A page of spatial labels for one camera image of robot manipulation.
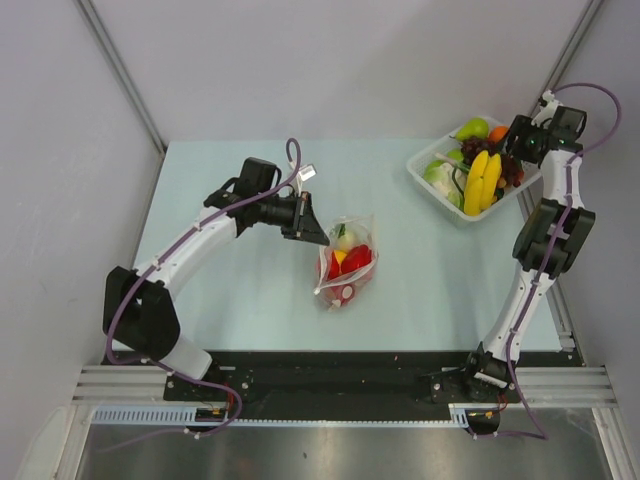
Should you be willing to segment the white radish toy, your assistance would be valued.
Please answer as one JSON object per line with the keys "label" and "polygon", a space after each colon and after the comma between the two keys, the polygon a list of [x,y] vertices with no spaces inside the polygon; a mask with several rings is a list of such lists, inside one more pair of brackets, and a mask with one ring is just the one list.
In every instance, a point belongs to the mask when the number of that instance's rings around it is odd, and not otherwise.
{"label": "white radish toy", "polygon": [[346,234],[340,238],[336,238],[335,248],[349,252],[359,244],[358,235],[352,230],[346,228]]}

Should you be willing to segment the yellow orange fruit toy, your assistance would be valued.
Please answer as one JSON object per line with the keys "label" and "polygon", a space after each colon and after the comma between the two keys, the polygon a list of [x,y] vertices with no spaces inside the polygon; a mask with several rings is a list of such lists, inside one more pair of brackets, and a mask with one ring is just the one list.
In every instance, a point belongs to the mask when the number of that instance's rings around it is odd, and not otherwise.
{"label": "yellow orange fruit toy", "polygon": [[336,260],[336,262],[339,265],[341,265],[343,260],[347,256],[347,253],[345,251],[343,251],[343,250],[334,249],[332,251],[332,255],[333,255],[333,258]]}

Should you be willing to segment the clear zip top bag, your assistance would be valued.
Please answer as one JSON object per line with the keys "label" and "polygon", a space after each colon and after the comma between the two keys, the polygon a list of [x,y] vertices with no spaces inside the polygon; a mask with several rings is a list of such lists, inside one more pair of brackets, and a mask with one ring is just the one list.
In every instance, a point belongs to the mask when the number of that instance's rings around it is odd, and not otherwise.
{"label": "clear zip top bag", "polygon": [[326,234],[329,245],[319,248],[313,293],[331,311],[351,303],[375,274],[379,257],[375,217],[340,217]]}

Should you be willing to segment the red bell pepper toy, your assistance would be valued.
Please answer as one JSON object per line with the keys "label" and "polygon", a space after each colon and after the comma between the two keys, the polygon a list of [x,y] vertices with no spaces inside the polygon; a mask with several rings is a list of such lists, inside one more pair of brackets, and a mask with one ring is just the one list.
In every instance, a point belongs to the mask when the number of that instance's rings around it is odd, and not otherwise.
{"label": "red bell pepper toy", "polygon": [[373,252],[366,244],[360,244],[347,253],[347,256],[340,265],[342,275],[355,272],[371,263]]}

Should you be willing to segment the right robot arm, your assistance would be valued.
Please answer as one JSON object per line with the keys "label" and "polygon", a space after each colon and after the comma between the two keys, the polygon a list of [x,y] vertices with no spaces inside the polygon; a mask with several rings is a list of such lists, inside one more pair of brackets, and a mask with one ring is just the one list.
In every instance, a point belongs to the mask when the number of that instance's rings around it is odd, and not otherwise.
{"label": "right robot arm", "polygon": [[518,262],[508,299],[461,376],[463,393],[476,402],[493,402],[514,386],[524,333],[547,290],[574,263],[594,223],[579,193],[587,114],[546,104],[533,118],[518,115],[499,146],[536,165],[543,180],[541,200],[525,222],[512,256]]}

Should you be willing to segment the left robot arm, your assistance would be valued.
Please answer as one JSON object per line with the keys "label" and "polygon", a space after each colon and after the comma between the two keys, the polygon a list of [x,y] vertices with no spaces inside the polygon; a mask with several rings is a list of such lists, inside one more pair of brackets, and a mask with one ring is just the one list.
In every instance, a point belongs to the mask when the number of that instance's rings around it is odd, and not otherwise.
{"label": "left robot arm", "polygon": [[205,199],[197,219],[173,244],[133,269],[114,268],[105,288],[107,341],[185,376],[187,389],[197,398],[214,397],[221,387],[219,366],[183,335],[174,302],[209,255],[257,223],[279,228],[286,239],[328,245],[312,196],[302,188],[316,170],[290,165],[290,177],[282,179],[275,164],[246,159],[240,174]]}

